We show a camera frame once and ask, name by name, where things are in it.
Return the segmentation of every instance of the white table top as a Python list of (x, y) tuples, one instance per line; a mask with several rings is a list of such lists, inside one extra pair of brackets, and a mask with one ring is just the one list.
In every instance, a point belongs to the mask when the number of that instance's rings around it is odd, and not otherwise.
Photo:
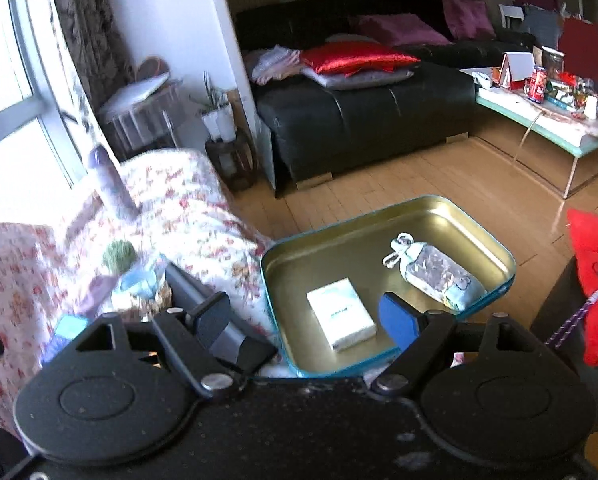
[[(482, 72), (492, 76), (491, 68), (462, 70), (469, 75)], [(501, 88), (479, 88), (477, 103), (506, 117), (530, 126), (533, 131), (562, 147), (574, 156), (587, 155), (598, 148), (598, 119), (576, 120), (569, 112), (549, 102), (537, 104), (528, 100), (523, 92), (512, 92)]]

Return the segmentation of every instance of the green ball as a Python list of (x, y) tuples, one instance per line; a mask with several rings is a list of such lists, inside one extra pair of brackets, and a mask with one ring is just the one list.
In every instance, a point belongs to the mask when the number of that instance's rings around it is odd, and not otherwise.
[(120, 276), (137, 261), (137, 251), (127, 240), (115, 240), (108, 244), (103, 253), (102, 263), (108, 270)]

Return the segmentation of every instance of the purple object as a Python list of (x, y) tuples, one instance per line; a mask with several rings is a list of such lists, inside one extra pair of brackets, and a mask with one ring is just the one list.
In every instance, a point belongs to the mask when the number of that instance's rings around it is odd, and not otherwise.
[(588, 310), (590, 310), (590, 307), (592, 307), (597, 301), (598, 291), (594, 292), (592, 296), (590, 296), (588, 300), (583, 304), (583, 306), (579, 310), (577, 310), (572, 316), (570, 316), (568, 320), (557, 329), (557, 332), (550, 336), (550, 338), (545, 342), (545, 345), (554, 345), (554, 348), (560, 348), (563, 342), (568, 338), (568, 336), (572, 333), (576, 326), (586, 316)]
[(372, 14), (355, 20), (355, 31), (385, 46), (447, 45), (450, 41), (416, 14)]
[(86, 158), (88, 173), (92, 174), (103, 205), (120, 220), (134, 220), (139, 209), (108, 156), (106, 148), (96, 145)]
[(495, 30), (481, 0), (442, 0), (445, 22), (455, 40), (494, 40)]
[(77, 316), (94, 319), (101, 304), (108, 300), (112, 291), (117, 286), (118, 276), (100, 274), (95, 276), (83, 290), (79, 303), (74, 308)]

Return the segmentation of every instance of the black sofa cushion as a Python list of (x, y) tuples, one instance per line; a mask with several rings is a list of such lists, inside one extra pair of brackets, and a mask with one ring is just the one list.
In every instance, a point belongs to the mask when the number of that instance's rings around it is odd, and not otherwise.
[(403, 45), (400, 52), (451, 68), (500, 66), (506, 52), (527, 52), (519, 44), (502, 41), (457, 41), (450, 45)]
[(263, 121), (297, 182), (432, 146), (472, 125), (472, 78), (422, 62), (398, 84), (329, 91), (296, 76), (255, 88)]
[(295, 0), (237, 14), (235, 26), (242, 49), (311, 48), (332, 34), (352, 33), (349, 18), (362, 14), (416, 14), (452, 41), (442, 0)]
[[(423, 22), (454, 41), (445, 23), (442, 0), (296, 0), (240, 12), (235, 20), (244, 50), (276, 44), (307, 49), (325, 43), (332, 34), (353, 33), (350, 18), (364, 14), (416, 14)], [(531, 34), (494, 27), (496, 40), (457, 41), (444, 46), (409, 45), (399, 49), (452, 68), (499, 66), (505, 52), (530, 52)]]

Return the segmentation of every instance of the red satin pillow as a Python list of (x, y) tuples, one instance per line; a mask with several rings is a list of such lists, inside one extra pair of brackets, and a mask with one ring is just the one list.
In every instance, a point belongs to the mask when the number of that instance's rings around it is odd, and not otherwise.
[(304, 50), (301, 61), (317, 74), (352, 75), (360, 70), (392, 72), (397, 67), (416, 63), (420, 59), (378, 43), (341, 41)]

